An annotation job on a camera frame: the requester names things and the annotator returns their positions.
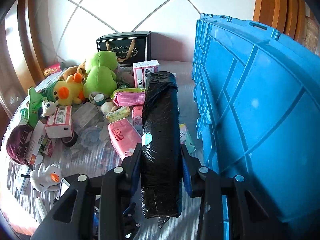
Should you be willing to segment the black garbage bag roll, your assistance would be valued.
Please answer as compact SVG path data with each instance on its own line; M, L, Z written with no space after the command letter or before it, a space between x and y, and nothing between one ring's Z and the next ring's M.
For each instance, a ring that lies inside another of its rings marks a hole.
M182 157L178 87L174 74L147 78L142 124L141 191L144 217L162 228L182 212Z

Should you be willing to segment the pink wet wipes pack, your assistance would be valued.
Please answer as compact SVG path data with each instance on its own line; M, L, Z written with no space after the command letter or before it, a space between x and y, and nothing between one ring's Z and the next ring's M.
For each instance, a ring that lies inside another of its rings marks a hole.
M124 88L116 89L110 96L117 106L139 106L145 101L144 88Z

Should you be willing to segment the green crocodile hand puppet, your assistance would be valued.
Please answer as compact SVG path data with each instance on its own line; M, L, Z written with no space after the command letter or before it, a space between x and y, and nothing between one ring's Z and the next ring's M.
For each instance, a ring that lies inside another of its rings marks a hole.
M35 128L38 121L42 119L42 102L43 100L55 101L53 97L53 88L57 81L51 82L49 86L37 92L34 87L28 89L29 103L28 108L24 109L28 125Z

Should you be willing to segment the white duck figurine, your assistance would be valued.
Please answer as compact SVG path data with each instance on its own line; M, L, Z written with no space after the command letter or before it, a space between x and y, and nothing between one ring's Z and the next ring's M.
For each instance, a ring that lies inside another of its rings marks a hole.
M45 191L56 192L60 188L62 180L61 170L54 164L45 167L42 163L38 171L29 173L30 183L36 191L44 193Z

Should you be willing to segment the small floral tissue pack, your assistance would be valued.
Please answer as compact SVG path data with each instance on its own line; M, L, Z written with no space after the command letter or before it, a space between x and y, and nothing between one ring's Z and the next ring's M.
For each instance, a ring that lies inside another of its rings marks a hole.
M193 153L196 150L191 135L185 124L180 124L180 139L181 143L185 144L189 153Z

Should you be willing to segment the white pink medicine box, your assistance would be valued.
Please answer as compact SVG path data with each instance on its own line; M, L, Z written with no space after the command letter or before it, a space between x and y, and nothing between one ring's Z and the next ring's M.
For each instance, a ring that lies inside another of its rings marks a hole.
M71 137L72 106L57 107L55 113L48 118L45 130L49 139Z

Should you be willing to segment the yellow green tissue packet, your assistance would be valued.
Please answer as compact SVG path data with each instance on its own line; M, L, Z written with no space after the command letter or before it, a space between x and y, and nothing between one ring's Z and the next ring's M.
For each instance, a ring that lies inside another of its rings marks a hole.
M106 119L109 122L115 122L120 119L126 118L131 114L131 110L129 106L122 106L116 111L110 112L106 115Z

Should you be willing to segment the maroon round pouch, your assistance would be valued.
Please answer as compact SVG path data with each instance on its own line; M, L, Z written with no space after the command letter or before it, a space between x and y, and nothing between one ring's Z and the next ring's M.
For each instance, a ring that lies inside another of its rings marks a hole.
M28 165L26 160L28 147L30 144L33 128L29 125L16 126L9 135L7 140L7 153L10 158L20 164Z

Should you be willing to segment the small teal capped jar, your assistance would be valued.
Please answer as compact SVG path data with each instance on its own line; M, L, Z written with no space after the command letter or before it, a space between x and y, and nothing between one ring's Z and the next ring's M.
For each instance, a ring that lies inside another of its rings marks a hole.
M103 93L96 93L96 92L90 93L88 96L88 99L92 104L97 106L103 105L106 101Z

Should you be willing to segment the yellow duck plush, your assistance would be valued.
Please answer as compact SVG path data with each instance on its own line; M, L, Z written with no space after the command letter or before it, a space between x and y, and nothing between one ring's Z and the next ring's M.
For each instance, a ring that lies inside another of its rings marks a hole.
M53 97L60 106L76 104L79 105L86 99L83 93L84 84L82 83L82 75L75 73L67 77L66 81L59 80L54 85Z

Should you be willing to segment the blue plastic storage crate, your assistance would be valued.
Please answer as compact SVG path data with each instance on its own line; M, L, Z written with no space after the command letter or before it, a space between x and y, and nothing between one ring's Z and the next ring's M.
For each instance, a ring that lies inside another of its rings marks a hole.
M268 25L202 14L192 77L205 164L248 178L291 239L319 239L319 57Z

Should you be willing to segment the brown bear plush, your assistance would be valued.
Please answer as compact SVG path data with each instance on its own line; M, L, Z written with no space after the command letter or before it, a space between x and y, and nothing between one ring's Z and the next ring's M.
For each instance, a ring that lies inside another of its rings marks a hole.
M67 77L69 77L70 75L74 75L75 73L81 74L82 78L85 79L87 76L85 66L86 66L86 62L84 61L82 64L78 66L69 67L60 75L59 79L66 81Z

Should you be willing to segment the green frog plush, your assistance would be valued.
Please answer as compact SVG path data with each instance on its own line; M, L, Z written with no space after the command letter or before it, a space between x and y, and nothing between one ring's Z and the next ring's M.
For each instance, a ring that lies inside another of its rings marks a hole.
M102 93L110 97L117 88L117 56L112 51L99 51L90 60L86 60L86 81L83 93L86 98L92 93Z

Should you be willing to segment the pink white upright box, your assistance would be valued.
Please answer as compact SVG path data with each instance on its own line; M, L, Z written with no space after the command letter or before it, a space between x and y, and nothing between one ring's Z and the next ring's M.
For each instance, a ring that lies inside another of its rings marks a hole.
M146 80L151 73L158 72L159 62L157 60L137 62L132 65L136 88L145 88Z

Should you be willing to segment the black gift bag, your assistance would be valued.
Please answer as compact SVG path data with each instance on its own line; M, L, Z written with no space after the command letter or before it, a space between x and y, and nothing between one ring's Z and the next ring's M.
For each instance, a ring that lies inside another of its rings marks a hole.
M151 32L130 31L104 35L96 39L98 51L111 51L121 67L151 60Z

